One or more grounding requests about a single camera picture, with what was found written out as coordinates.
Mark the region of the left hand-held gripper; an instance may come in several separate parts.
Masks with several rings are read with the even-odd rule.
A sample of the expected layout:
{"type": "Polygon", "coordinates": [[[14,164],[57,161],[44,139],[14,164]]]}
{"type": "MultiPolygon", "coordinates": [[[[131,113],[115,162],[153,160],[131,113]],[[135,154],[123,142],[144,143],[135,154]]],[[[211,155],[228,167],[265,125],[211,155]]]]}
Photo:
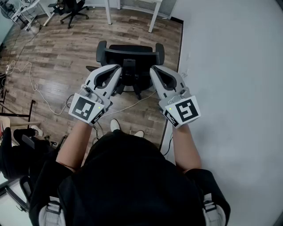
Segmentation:
{"type": "Polygon", "coordinates": [[[69,114],[93,126],[111,106],[110,97],[119,81],[122,68],[118,64],[102,66],[90,73],[79,93],[75,93],[69,114]]]}

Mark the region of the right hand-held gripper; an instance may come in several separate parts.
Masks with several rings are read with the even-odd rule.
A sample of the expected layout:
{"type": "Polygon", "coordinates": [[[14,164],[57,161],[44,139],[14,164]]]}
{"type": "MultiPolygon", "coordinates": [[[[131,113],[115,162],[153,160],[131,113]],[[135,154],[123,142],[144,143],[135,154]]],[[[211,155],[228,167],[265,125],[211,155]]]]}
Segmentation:
{"type": "Polygon", "coordinates": [[[165,66],[154,65],[150,68],[150,77],[159,96],[162,114],[179,128],[199,117],[201,112],[195,96],[185,87],[180,74],[165,66]],[[178,91],[168,96],[168,91],[178,91]]]}

